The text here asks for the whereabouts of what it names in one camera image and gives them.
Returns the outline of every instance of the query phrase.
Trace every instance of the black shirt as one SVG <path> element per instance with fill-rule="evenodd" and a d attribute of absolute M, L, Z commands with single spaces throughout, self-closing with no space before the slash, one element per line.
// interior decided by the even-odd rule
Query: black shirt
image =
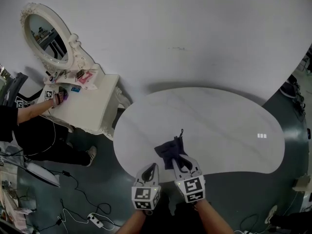
<path fill-rule="evenodd" d="M 12 131 L 17 128 L 18 108 L 0 106 L 0 141 L 11 142 Z"/>

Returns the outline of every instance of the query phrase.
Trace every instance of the oval mirror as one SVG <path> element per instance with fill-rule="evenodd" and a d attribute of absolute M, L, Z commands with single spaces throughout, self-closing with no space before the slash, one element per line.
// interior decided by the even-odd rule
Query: oval mirror
<path fill-rule="evenodd" d="M 68 61 L 68 53 L 62 38 L 43 17 L 31 14 L 29 28 L 35 42 L 46 53 L 57 60 Z"/>

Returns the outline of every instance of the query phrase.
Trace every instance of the white cable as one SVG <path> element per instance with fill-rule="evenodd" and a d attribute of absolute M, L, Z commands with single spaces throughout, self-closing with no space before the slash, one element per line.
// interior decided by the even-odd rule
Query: white cable
<path fill-rule="evenodd" d="M 89 223 L 89 220 L 88 220 L 87 222 L 80 222 L 80 221 L 75 220 L 75 218 L 70 214 L 70 212 L 69 212 L 67 209 L 64 208 L 64 209 L 63 209 L 64 220 L 62 220 L 62 219 L 58 216 L 58 219 L 61 219 L 62 222 L 63 222 L 63 224 L 66 222 L 65 210 L 66 210 L 66 211 L 68 212 L 68 214 L 73 218 L 73 220 L 76 221 L 77 223 L 81 223 L 81 224 L 87 224 L 87 223 Z M 104 226 L 103 226 L 102 228 L 106 229 L 107 231 L 112 231 L 112 230 L 115 228 L 115 223 L 114 223 L 110 218 L 108 218 L 108 217 L 106 217 L 106 216 L 102 216 L 102 217 L 108 219 L 108 220 L 111 222 L 111 224 L 113 225 L 113 228 L 111 228 L 111 229 L 107 229 L 107 228 L 105 228 Z"/>
<path fill-rule="evenodd" d="M 20 155 L 20 156 L 33 156 L 33 155 L 41 154 L 41 153 L 44 153 L 45 151 L 48 151 L 48 150 L 54 145 L 55 139 L 56 139 L 56 137 L 57 137 L 57 134 L 56 134 L 56 132 L 55 132 L 55 124 L 54 124 L 53 121 L 52 121 L 52 123 L 53 123 L 53 128 L 54 128 L 54 140 L 53 140 L 52 145 L 51 145 L 50 147 L 48 147 L 47 149 L 45 149 L 44 151 L 40 151 L 40 152 L 38 152 L 38 153 L 36 153 L 36 154 L 28 154 L 28 155 Z"/>
<path fill-rule="evenodd" d="M 294 198 L 293 198 L 293 200 L 292 200 L 291 205 L 287 208 L 287 210 L 284 212 L 284 214 L 283 214 L 283 215 L 285 215 L 285 214 L 286 214 L 286 212 L 287 212 L 287 211 L 290 209 L 290 207 L 293 205 L 293 202 L 294 202 L 294 200 L 296 199 L 297 195 L 298 195 L 298 192 L 297 192 L 297 193 L 296 193 L 296 195 L 294 196 Z"/>
<path fill-rule="evenodd" d="M 262 232 L 255 232 L 254 234 L 262 234 L 264 232 L 266 232 L 268 230 L 268 228 L 271 226 L 271 224 L 269 224 L 264 231 Z M 245 234 L 244 232 L 242 232 L 241 230 L 237 230 L 237 231 L 234 231 L 234 232 L 240 232 L 241 234 Z"/>
<path fill-rule="evenodd" d="M 63 222 L 63 220 L 58 216 L 58 219 L 60 219 L 61 221 L 62 221 L 62 223 L 63 223 L 63 225 L 64 225 L 64 227 L 65 227 L 65 229 L 66 229 L 66 231 L 67 231 L 67 234 L 69 234 L 68 233 L 68 230 L 67 230 L 67 228 L 66 228 L 66 225 L 64 224 L 64 222 Z"/>
<path fill-rule="evenodd" d="M 80 222 L 80 221 L 75 220 L 74 217 L 70 214 L 70 212 L 69 212 L 67 209 L 65 209 L 65 208 L 63 209 L 64 219 L 65 219 L 64 221 L 62 220 L 63 223 L 66 222 L 65 210 L 66 210 L 66 211 L 68 212 L 68 214 L 73 218 L 74 221 L 76 221 L 76 222 L 78 222 L 78 223 L 81 223 L 81 224 L 87 224 L 87 223 L 89 223 L 89 220 L 88 220 L 87 222 Z"/>
<path fill-rule="evenodd" d="M 102 217 L 107 218 L 107 219 L 111 222 L 111 224 L 113 225 L 113 228 L 112 228 L 112 229 L 106 229 L 104 226 L 103 226 L 102 228 L 104 228 L 104 229 L 107 230 L 107 231 L 112 231 L 112 230 L 115 228 L 115 223 L 114 223 L 111 219 L 109 219 L 108 217 L 106 217 L 106 216 L 102 216 Z"/>

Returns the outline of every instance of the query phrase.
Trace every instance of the white oval table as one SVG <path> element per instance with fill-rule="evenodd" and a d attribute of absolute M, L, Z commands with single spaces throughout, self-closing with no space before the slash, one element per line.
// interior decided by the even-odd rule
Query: white oval table
<path fill-rule="evenodd" d="M 156 162 L 159 182 L 175 180 L 154 151 L 183 132 L 185 152 L 203 174 L 274 172 L 284 157 L 285 140 L 277 120 L 242 96 L 210 88 L 177 88 L 135 102 L 121 115 L 114 149 L 131 176 Z"/>

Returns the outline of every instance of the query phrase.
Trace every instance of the small box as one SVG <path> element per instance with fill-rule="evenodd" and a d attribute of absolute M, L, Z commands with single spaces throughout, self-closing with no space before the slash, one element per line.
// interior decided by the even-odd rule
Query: small box
<path fill-rule="evenodd" d="M 205 179 L 203 175 L 186 180 L 176 180 L 175 185 L 187 203 L 205 198 Z"/>
<path fill-rule="evenodd" d="M 153 210 L 160 199 L 161 187 L 132 187 L 132 202 L 138 210 Z"/>

